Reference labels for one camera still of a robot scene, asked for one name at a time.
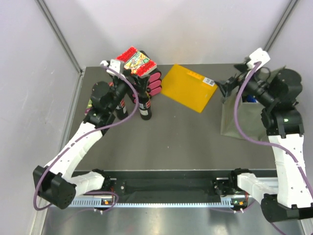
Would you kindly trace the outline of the green canvas bag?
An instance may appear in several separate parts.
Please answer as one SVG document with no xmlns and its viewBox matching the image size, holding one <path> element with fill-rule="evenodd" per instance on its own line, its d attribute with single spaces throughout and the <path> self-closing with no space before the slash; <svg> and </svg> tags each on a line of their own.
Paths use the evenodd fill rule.
<svg viewBox="0 0 313 235">
<path fill-rule="evenodd" d="M 221 135 L 242 140 L 249 138 L 254 141 L 262 141 L 265 138 L 266 128 L 261 121 L 261 113 L 275 103 L 275 98 L 268 91 L 274 74 L 266 69 L 267 72 L 259 69 L 253 73 L 241 94 L 239 91 L 242 86 L 237 93 L 229 97 L 222 95 Z M 258 103 L 246 102 L 248 95 L 255 97 Z"/>
</svg>

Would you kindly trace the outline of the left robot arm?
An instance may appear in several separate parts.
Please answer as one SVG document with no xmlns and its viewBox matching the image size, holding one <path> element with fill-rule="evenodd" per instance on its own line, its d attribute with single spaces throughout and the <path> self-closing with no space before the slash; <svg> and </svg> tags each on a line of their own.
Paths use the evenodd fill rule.
<svg viewBox="0 0 313 235">
<path fill-rule="evenodd" d="M 136 95 L 145 93 L 149 78 L 149 75 L 138 76 L 130 71 L 114 72 L 113 85 L 105 81 L 94 84 L 90 94 L 91 108 L 77 132 L 53 160 L 45 166 L 37 166 L 33 171 L 35 210 L 41 210 L 37 206 L 38 197 L 65 209 L 77 196 L 92 191 L 100 194 L 110 191 L 111 183 L 103 171 L 94 169 L 75 177 L 73 172 L 91 147 L 110 128 L 118 125 L 114 122 L 114 111 L 127 92 L 131 90 Z"/>
</svg>

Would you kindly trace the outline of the grape juice carton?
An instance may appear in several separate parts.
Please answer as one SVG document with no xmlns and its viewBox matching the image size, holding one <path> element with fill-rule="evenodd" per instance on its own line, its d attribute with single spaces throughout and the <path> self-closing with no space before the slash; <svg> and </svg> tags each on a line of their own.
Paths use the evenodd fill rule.
<svg viewBox="0 0 313 235">
<path fill-rule="evenodd" d="M 248 102 L 248 103 L 258 103 L 258 100 L 255 97 L 253 97 L 251 95 L 248 95 L 246 97 L 246 102 Z"/>
</svg>

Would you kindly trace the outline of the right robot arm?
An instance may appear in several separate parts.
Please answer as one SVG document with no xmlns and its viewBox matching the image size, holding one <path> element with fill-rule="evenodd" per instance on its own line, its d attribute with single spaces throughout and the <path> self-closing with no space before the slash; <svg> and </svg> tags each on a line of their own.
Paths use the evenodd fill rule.
<svg viewBox="0 0 313 235">
<path fill-rule="evenodd" d="M 261 63 L 252 67 L 236 64 L 239 75 L 220 81 L 217 86 L 224 97 L 238 88 L 237 96 L 254 96 L 263 106 L 261 121 L 274 153 L 278 189 L 274 190 L 248 169 L 237 168 L 230 173 L 228 188 L 232 193 L 245 191 L 261 206 L 270 222 L 310 219 L 313 216 L 313 189 L 305 172 L 303 158 L 304 125 L 296 109 L 302 92 L 302 78 L 294 70 L 281 68 L 263 80 L 258 77 Z"/>
</svg>

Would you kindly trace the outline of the cola bottle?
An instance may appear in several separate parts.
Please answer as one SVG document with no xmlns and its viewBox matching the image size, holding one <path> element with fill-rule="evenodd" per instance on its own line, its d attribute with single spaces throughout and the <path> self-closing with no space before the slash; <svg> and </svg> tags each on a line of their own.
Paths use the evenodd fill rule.
<svg viewBox="0 0 313 235">
<path fill-rule="evenodd" d="M 149 120 L 152 117 L 151 99 L 147 92 L 138 95 L 138 104 L 140 116 L 143 120 Z"/>
<path fill-rule="evenodd" d="M 128 117 L 128 111 L 127 111 L 124 99 L 121 99 L 121 101 L 119 102 L 119 104 L 117 105 L 115 109 L 115 112 L 119 120 L 123 120 L 126 117 Z"/>
</svg>

